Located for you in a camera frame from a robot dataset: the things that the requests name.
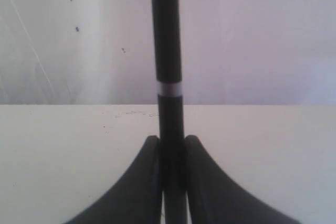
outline white table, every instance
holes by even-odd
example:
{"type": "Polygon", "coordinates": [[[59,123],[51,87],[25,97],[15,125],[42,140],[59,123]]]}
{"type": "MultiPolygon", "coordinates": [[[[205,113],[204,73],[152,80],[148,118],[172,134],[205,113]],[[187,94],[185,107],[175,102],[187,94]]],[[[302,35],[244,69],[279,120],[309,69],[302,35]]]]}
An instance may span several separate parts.
{"type": "MultiPolygon", "coordinates": [[[[158,134],[155,105],[0,106],[0,223],[60,224],[158,134]]],[[[336,223],[336,106],[186,106],[221,168],[305,224],[336,223]]]]}

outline white wall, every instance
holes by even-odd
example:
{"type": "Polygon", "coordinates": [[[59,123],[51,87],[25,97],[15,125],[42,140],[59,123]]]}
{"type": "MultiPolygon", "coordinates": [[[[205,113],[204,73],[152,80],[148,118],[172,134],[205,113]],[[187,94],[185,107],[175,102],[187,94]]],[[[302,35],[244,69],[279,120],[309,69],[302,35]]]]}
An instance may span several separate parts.
{"type": "MultiPolygon", "coordinates": [[[[180,2],[186,103],[335,103],[336,0],[180,2]]],[[[0,0],[0,103],[155,93],[150,0],[0,0]]]]}

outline silver band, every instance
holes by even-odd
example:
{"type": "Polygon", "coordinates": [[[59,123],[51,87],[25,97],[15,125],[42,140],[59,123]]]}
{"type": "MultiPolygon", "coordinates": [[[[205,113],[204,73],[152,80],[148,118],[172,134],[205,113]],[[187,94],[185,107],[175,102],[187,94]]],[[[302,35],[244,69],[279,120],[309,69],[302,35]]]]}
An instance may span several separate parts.
{"type": "Polygon", "coordinates": [[[162,97],[176,98],[182,96],[182,82],[163,83],[158,81],[158,94],[162,97]]]}

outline wall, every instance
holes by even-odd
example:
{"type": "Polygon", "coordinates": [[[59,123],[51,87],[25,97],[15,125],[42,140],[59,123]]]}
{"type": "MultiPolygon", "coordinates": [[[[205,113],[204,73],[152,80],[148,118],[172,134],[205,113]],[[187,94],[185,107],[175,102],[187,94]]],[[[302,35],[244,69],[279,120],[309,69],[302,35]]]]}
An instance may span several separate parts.
{"type": "MultiPolygon", "coordinates": [[[[335,103],[336,0],[180,2],[186,103],[335,103]]],[[[1,104],[155,93],[150,0],[0,0],[1,104]]]]}

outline table surface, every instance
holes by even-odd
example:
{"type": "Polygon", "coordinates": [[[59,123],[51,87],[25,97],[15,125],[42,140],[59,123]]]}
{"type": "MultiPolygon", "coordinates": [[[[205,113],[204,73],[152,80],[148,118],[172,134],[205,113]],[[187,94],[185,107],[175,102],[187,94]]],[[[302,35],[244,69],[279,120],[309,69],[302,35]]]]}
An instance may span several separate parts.
{"type": "MultiPolygon", "coordinates": [[[[305,224],[336,223],[336,106],[185,106],[185,133],[250,193],[305,224]]],[[[156,105],[0,106],[0,223],[60,224],[158,134],[156,105]]]]}

